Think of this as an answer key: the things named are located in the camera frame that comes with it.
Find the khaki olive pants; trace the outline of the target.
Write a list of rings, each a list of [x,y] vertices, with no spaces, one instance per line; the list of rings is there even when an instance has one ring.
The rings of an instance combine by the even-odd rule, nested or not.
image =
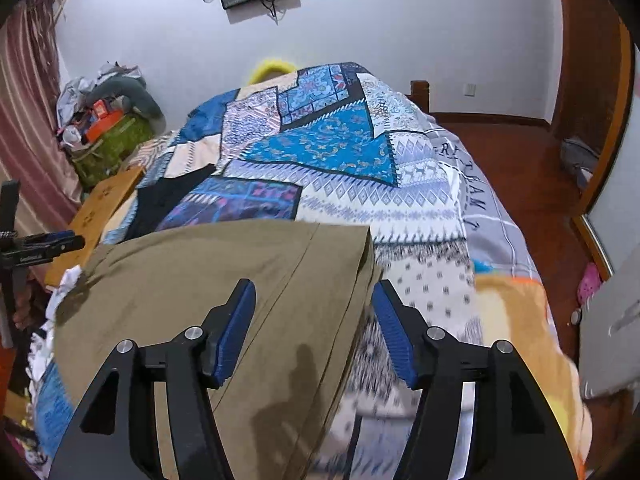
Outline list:
[[[98,248],[56,311],[55,479],[300,479],[378,278],[364,226],[243,220]]]

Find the pink striped curtain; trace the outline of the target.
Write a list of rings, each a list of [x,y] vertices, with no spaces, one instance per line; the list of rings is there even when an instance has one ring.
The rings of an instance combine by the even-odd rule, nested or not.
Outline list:
[[[18,0],[1,27],[1,179],[21,183],[16,228],[64,229],[80,205],[77,172],[58,146],[55,0]]]

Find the green storage bag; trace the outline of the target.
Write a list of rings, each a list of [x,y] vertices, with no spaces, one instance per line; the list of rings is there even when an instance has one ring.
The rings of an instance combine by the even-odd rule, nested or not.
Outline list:
[[[125,115],[88,148],[70,156],[82,188],[92,190],[113,177],[136,148],[152,136],[153,129],[146,119],[137,114]]]

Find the black folded garment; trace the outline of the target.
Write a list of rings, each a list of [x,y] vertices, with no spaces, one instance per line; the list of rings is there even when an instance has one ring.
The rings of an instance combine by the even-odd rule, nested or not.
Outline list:
[[[180,177],[162,177],[156,183],[142,188],[138,192],[137,212],[127,228],[124,240],[133,240],[154,232],[183,197],[211,176],[215,169],[214,164],[208,164]]]

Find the white crumpled cloth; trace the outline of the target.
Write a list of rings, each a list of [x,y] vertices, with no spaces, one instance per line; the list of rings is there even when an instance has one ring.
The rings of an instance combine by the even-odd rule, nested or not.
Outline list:
[[[73,266],[64,271],[58,287],[55,287],[46,307],[46,320],[32,333],[27,356],[26,372],[30,381],[39,384],[49,364],[53,361],[53,343],[56,311],[81,276],[81,267]]]

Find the orange fleece blanket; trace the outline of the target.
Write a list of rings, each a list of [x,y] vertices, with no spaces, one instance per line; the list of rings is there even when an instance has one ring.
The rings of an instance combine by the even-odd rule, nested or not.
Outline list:
[[[556,336],[544,285],[533,278],[477,274],[475,304],[484,344],[511,341],[550,404],[572,454],[577,477],[586,476],[592,420],[579,392],[578,370]]]

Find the orange box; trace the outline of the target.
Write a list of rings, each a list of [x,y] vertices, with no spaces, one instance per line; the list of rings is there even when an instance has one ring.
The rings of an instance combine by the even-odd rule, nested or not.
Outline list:
[[[99,118],[86,130],[85,137],[87,142],[96,142],[102,134],[113,128],[114,125],[117,125],[124,116],[125,114],[121,110],[114,110],[114,112]]]

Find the pile of grey clothes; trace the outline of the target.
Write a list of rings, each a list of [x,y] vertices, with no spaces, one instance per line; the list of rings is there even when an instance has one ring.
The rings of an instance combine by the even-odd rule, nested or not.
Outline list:
[[[128,67],[117,62],[102,65],[96,78],[90,79],[80,76],[72,79],[63,87],[56,101],[55,111],[58,128],[63,129],[70,123],[73,116],[85,106],[86,97],[91,91],[115,76],[129,77],[141,82],[143,87],[146,86],[142,71],[137,65]]]

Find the grey plush pillow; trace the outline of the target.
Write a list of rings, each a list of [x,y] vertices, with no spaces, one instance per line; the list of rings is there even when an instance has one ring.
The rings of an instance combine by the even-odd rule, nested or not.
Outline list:
[[[151,125],[154,133],[159,136],[166,129],[166,119],[160,106],[145,89],[139,79],[126,76],[113,76],[98,84],[85,97],[87,106],[93,106],[97,100],[124,98],[126,113],[136,112]]]

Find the white appliance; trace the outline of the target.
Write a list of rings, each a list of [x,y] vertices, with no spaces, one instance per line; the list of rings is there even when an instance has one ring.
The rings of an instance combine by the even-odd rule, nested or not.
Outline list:
[[[585,399],[639,385],[639,286],[639,251],[634,249],[582,307],[578,370]]]

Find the blue patchwork quilt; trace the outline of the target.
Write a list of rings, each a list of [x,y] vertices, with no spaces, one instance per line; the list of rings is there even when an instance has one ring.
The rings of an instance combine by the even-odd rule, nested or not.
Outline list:
[[[142,188],[214,164],[157,229],[259,218],[367,226],[401,298],[470,344],[484,344],[477,274],[541,282],[522,231],[460,139],[355,63],[215,96],[132,161],[144,177],[101,244],[124,241]]]

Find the yellow foam tube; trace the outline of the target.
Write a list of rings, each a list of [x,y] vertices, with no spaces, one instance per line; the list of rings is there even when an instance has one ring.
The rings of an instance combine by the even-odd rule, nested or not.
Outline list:
[[[249,84],[261,84],[267,80],[295,73],[297,67],[278,58],[267,58],[260,62],[250,74]]]

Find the sliding wardrobe door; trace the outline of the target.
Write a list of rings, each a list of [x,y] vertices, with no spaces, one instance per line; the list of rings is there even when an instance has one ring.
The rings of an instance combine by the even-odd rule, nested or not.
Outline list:
[[[639,48],[620,26],[620,83],[596,170],[572,223],[600,278],[608,280],[639,245]]]

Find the wooden bed post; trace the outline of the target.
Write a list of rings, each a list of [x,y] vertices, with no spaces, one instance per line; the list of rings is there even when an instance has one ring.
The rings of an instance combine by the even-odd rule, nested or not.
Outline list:
[[[416,104],[422,112],[428,114],[431,104],[431,86],[426,80],[410,81],[410,93],[408,99]]]

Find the wall power socket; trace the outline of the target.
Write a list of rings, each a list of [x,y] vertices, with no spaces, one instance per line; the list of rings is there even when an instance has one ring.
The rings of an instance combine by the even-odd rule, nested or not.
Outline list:
[[[475,96],[476,84],[465,84],[463,88],[463,94],[465,96]]]

